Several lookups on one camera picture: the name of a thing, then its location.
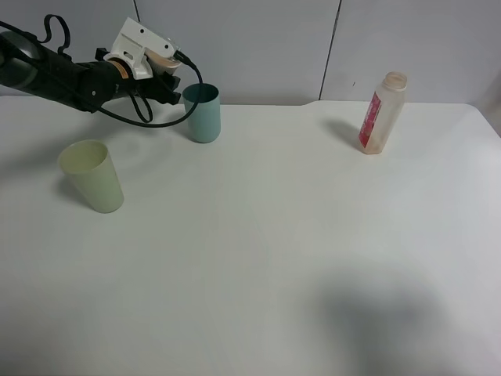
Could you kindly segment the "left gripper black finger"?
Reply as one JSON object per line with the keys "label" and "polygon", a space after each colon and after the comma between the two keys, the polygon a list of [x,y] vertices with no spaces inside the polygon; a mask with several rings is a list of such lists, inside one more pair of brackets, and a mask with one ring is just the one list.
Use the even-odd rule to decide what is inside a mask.
{"label": "left gripper black finger", "polygon": [[164,72],[155,74],[150,82],[150,98],[161,104],[178,104],[181,94],[176,92],[180,79]]}

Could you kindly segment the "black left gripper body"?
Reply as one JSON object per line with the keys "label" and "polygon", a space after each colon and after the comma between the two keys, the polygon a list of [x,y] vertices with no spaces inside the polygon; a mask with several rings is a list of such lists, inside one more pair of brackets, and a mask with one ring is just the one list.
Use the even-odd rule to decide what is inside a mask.
{"label": "black left gripper body", "polygon": [[109,51],[106,48],[96,49],[96,61],[98,72],[103,74],[104,80],[107,83],[112,83],[114,86],[114,98],[120,98],[131,93],[134,95],[142,95],[147,99],[150,98],[150,82],[151,78],[136,80],[133,77],[131,68],[121,59],[111,58],[105,59],[105,55]]}

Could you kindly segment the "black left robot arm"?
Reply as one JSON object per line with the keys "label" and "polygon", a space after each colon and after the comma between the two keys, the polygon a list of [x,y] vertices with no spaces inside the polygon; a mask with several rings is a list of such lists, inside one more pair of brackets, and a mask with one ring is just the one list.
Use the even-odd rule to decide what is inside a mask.
{"label": "black left robot arm", "polygon": [[75,63],[69,56],[34,43],[34,36],[1,33],[1,85],[48,99],[76,110],[95,113],[103,104],[138,96],[174,105],[181,94],[179,79],[155,74],[136,80],[120,59]]}

